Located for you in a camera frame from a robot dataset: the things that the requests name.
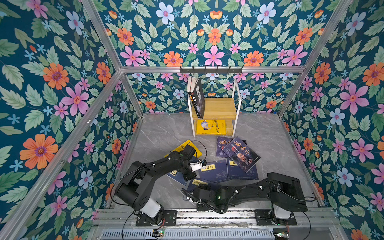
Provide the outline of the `navy book front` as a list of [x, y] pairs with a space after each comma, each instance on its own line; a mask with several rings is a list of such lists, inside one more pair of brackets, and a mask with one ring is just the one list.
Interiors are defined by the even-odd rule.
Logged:
[[187, 187], [187, 191], [192, 193], [194, 191], [194, 189], [197, 188], [199, 185], [209, 185], [211, 187], [211, 190], [213, 190], [213, 191], [215, 191], [221, 187], [220, 184], [217, 184], [217, 183], [214, 183], [214, 182], [211, 182], [208, 180], [204, 180], [201, 178], [195, 178], [193, 180], [190, 180], [188, 187]]

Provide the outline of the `black wolf cover book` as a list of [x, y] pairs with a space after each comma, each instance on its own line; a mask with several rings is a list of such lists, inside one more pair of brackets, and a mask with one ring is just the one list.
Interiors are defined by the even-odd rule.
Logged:
[[203, 119], [205, 114], [206, 102], [205, 102], [203, 86], [200, 78], [193, 79], [191, 92], [192, 92], [192, 96], [194, 97], [197, 110], [199, 112], [198, 118]]

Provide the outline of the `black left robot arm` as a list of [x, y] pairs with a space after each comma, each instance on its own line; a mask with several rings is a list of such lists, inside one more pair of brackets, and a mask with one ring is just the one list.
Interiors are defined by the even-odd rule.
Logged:
[[195, 178], [203, 164], [194, 162], [197, 150], [186, 145], [181, 151], [172, 151], [166, 157], [151, 163], [134, 162], [116, 186], [115, 196], [134, 211], [151, 219], [161, 218], [164, 207], [151, 198], [155, 182], [172, 171], [182, 174], [184, 181]]

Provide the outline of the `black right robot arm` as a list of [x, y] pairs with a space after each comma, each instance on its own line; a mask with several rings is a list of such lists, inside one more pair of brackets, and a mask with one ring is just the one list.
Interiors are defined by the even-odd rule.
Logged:
[[248, 185], [221, 186], [215, 190], [211, 185], [199, 185], [191, 192], [182, 192], [197, 204], [199, 212], [225, 214], [230, 207], [257, 201], [269, 201], [273, 207], [289, 213], [308, 210], [300, 180], [278, 173], [268, 173], [266, 179]]

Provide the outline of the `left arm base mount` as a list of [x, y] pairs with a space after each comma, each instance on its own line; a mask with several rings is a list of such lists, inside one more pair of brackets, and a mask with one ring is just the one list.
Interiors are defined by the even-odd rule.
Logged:
[[177, 211], [176, 210], [160, 210], [160, 212], [154, 217], [151, 218], [143, 212], [139, 212], [136, 220], [137, 227], [161, 227], [161, 226], [171, 226], [176, 225], [177, 220]]

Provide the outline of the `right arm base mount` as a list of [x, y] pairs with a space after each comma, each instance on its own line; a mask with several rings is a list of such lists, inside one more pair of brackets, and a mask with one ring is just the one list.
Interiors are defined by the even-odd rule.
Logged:
[[293, 212], [279, 207], [271, 210], [255, 210], [255, 219], [259, 226], [296, 226], [297, 221]]

